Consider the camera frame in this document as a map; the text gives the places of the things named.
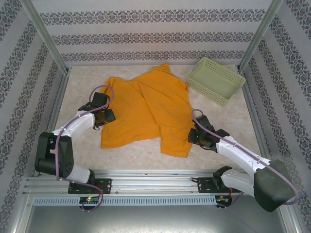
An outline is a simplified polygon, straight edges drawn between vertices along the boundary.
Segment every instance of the patterned wallpaper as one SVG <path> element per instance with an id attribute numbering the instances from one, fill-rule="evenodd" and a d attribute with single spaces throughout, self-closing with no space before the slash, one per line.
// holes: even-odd
<path id="1" fill-rule="evenodd" d="M 238 64 L 271 0 L 34 0 L 67 66 Z"/>
<path id="2" fill-rule="evenodd" d="M 299 191 L 303 232 L 311 232 L 310 34 L 311 1 L 284 1 L 245 70 L 270 155 Z"/>
<path id="3" fill-rule="evenodd" d="M 0 3 L 0 233 L 8 230 L 62 74 L 18 0 Z"/>

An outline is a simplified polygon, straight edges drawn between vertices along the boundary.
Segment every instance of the robotic arm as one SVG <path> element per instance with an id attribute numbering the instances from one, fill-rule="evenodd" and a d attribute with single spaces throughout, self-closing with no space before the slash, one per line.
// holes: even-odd
<path id="1" fill-rule="evenodd" d="M 88 128 L 98 128 L 104 124 L 115 120 L 115 116 L 111 109 L 102 108 L 97 111 L 90 112 L 104 106 L 109 100 L 109 96 L 103 93 L 95 92 L 91 102 L 79 108 L 78 113 L 68 128 L 63 127 L 53 131 L 52 133 L 43 132 L 39 136 L 37 153 L 35 158 L 35 169 L 50 175 L 56 175 L 55 165 L 55 147 L 56 139 L 62 130 L 58 144 L 59 158 L 59 176 L 72 181 L 95 184 L 95 174 L 92 170 L 79 167 L 74 164 L 72 144 L 80 137 L 80 135 Z"/>
<path id="2" fill-rule="evenodd" d="M 237 143 L 226 131 L 222 129 L 215 131 L 205 115 L 196 117 L 193 123 L 195 129 L 189 132 L 189 142 L 226 156 L 246 172 L 238 172 L 229 166 L 219 169 L 213 174 L 213 182 L 218 189 L 225 186 L 249 194 L 268 212 L 274 211 L 295 196 L 294 190 L 283 178 L 263 165 L 267 164 L 290 180 L 288 171 L 280 160 L 270 161 L 260 157 Z"/>
<path id="3" fill-rule="evenodd" d="M 69 189 L 82 193 L 94 193 L 94 189 L 97 189 L 103 197 L 104 191 L 98 187 L 94 172 L 74 164 L 72 144 L 88 128 L 99 129 L 99 126 L 115 120 L 112 110 L 108 109 L 112 99 L 106 94 L 95 92 L 92 101 L 79 108 L 76 116 L 67 124 L 52 133 L 43 132 L 38 141 L 36 171 L 65 178 L 70 181 Z M 226 131 L 215 131 L 203 113 L 193 118 L 193 123 L 195 129 L 189 132 L 189 142 L 226 156 L 246 172 L 241 173 L 225 166 L 213 173 L 213 187 L 218 190 L 224 187 L 234 188 L 247 193 L 268 212 L 274 211 L 280 205 L 294 204 L 298 201 L 298 192 L 289 181 L 290 176 L 281 161 L 262 158 L 237 143 Z M 294 196 L 295 200 L 288 203 L 287 201 Z"/>

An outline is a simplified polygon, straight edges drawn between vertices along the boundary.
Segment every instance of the green plastic basket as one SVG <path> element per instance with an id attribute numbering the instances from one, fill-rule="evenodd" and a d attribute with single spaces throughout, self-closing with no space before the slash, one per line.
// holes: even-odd
<path id="1" fill-rule="evenodd" d="M 187 84 L 220 106 L 225 106 L 245 78 L 204 57 L 187 73 Z"/>

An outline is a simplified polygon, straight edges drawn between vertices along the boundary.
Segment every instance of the orange cloth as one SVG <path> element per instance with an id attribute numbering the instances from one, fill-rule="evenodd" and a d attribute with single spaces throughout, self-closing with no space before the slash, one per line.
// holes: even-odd
<path id="1" fill-rule="evenodd" d="M 168 64 L 130 81 L 110 77 L 105 85 L 115 92 L 109 108 L 116 120 L 104 126 L 102 148 L 161 137 L 162 153 L 188 156 L 188 133 L 193 128 L 188 86 L 171 73 Z M 112 95 L 106 88 L 102 92 Z"/>

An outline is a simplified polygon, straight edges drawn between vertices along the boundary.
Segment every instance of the purple cable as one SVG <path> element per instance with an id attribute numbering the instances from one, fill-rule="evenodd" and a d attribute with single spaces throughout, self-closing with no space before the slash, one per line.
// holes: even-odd
<path id="1" fill-rule="evenodd" d="M 94 206 L 94 208 L 92 208 L 92 209 L 90 209 L 90 210 L 86 210 L 86 209 L 83 208 L 83 207 L 84 207 L 84 204 L 86 204 L 86 202 L 83 202 L 83 203 L 82 203 L 82 206 L 81 206 L 81 209 L 82 209 L 83 212 L 84 212 L 84 211 L 87 211 L 87 212 L 94 211 L 94 210 L 96 210 L 96 209 L 102 204 L 102 202 L 103 202 L 103 200 L 104 200 L 104 194 L 103 194 L 103 191 L 102 191 L 99 187 L 94 186 L 94 185 L 91 185 L 91 184 L 88 184 L 88 183 L 82 183 L 82 182 L 78 182 L 78 181 L 73 181 L 73 180 L 66 179 L 66 178 L 61 178 L 61 180 L 68 181 L 68 182 L 72 182 L 72 183 L 81 184 L 81 185 L 88 186 L 88 187 L 92 187 L 92 188 L 95 188 L 95 189 L 97 189 L 97 190 L 99 191 L 98 197 L 101 196 L 100 202 L 99 202 L 96 206 Z"/>
<path id="2" fill-rule="evenodd" d="M 66 130 L 66 128 L 67 128 L 68 126 L 70 126 L 75 120 L 79 119 L 80 117 L 82 117 L 82 116 L 84 116 L 84 115 L 86 115 L 86 114 L 95 112 L 95 111 L 97 111 L 97 110 L 103 109 L 103 108 L 105 108 L 106 106 L 108 106 L 108 105 L 112 102 L 112 100 L 114 99 L 114 97 L 115 97 L 115 93 L 114 93 L 113 89 L 112 89 L 110 86 L 107 86 L 107 85 L 100 85 L 100 86 L 97 86 L 95 89 L 93 89 L 93 91 L 91 92 L 91 94 L 90 94 L 90 96 L 89 96 L 89 101 L 91 101 L 91 97 L 92 97 L 92 94 L 94 93 L 94 91 L 96 91 L 96 90 L 97 90 L 98 88 L 100 88 L 100 87 L 106 87 L 106 88 L 109 88 L 109 89 L 111 90 L 111 92 L 112 92 L 112 97 L 111 97 L 110 101 L 109 101 L 108 103 L 106 103 L 105 105 L 101 106 L 101 107 L 98 107 L 98 108 L 92 109 L 92 110 L 90 110 L 90 111 L 84 112 L 84 113 L 82 113 L 81 115 L 76 116 L 76 117 L 74 117 L 73 119 L 71 119 L 71 120 L 64 126 L 64 128 L 61 130 L 61 132 L 59 133 L 59 135 L 58 135 L 57 138 L 56 138 L 56 143 L 55 143 L 55 169 L 56 169 L 56 180 L 57 180 L 57 181 L 59 181 L 58 144 L 59 144 L 59 139 L 60 139 L 61 135 L 63 134 L 63 132 Z M 91 185 L 91 184 L 88 184 L 88 183 L 82 183 L 82 182 L 72 181 L 72 180 L 65 179 L 65 178 L 63 178 L 63 180 L 69 181 L 69 182 L 73 182 L 73 183 L 82 184 L 82 185 L 89 186 L 89 187 L 92 187 L 92 188 L 95 188 L 95 189 L 99 190 L 99 192 L 100 192 L 99 195 L 102 196 L 101 201 L 100 201 L 93 209 L 88 210 L 88 212 L 91 212 L 91 211 L 97 209 L 97 208 L 101 205 L 101 203 L 103 202 L 104 195 L 103 195 L 102 190 L 101 190 L 99 187 L 96 187 L 96 186 Z"/>
<path id="3" fill-rule="evenodd" d="M 241 199 L 241 197 L 243 196 L 243 194 L 244 194 L 244 192 L 241 192 L 241 193 L 238 195 L 238 197 L 235 199 L 235 201 L 234 201 L 231 205 L 229 205 L 229 206 L 225 206 L 225 205 L 219 204 L 219 203 L 217 203 L 217 205 L 219 205 L 219 206 L 225 208 L 225 210 L 227 210 L 228 208 L 231 208 L 231 206 L 233 206 L 234 204 L 236 204 L 236 203 Z"/>
<path id="4" fill-rule="evenodd" d="M 257 163 L 260 163 L 260 164 L 264 165 L 265 167 L 267 167 L 269 170 L 273 171 L 276 175 L 278 175 L 283 181 L 285 181 L 285 182 L 293 189 L 293 191 L 295 192 L 295 200 L 293 200 L 293 201 L 291 201 L 291 202 L 286 202 L 286 203 L 284 203 L 283 205 L 294 205 L 295 203 L 298 202 L 299 193 L 298 193 L 297 189 L 295 188 L 295 186 L 294 186 L 286 177 L 284 177 L 281 173 L 279 173 L 279 172 L 278 172 L 277 170 L 275 170 L 274 168 L 270 167 L 268 164 L 266 164 L 266 163 L 264 163 L 263 161 L 261 161 L 260 159 L 258 159 L 256 156 L 254 156 L 254 155 L 252 155 L 251 153 L 249 153 L 247 150 L 245 150 L 244 148 L 242 148 L 242 147 L 239 146 L 238 144 L 235 144 L 234 142 L 231 142 L 231 141 L 229 141 L 229 140 L 227 140 L 227 139 L 225 139 L 225 138 L 223 138 L 223 137 L 220 137 L 219 135 L 213 133 L 212 131 L 210 131 L 210 130 L 204 128 L 204 126 L 201 125 L 201 124 L 197 121 L 197 119 L 195 118 L 195 116 L 194 116 L 194 112 L 195 112 L 195 111 L 200 112 L 202 115 L 203 115 L 203 112 L 202 112 L 200 109 L 193 109 L 193 111 L 191 112 L 191 115 L 192 115 L 192 118 L 193 118 L 194 122 L 195 122 L 198 126 L 200 126 L 204 131 L 210 133 L 211 135 L 213 135 L 213 136 L 219 138 L 220 140 L 223 140 L 223 141 L 225 141 L 225 142 L 227 142 L 227 143 L 233 145 L 234 147 L 238 148 L 239 150 L 243 151 L 245 154 L 247 154 L 248 156 L 250 156 L 251 158 L 253 158 L 254 160 L 256 160 Z"/>

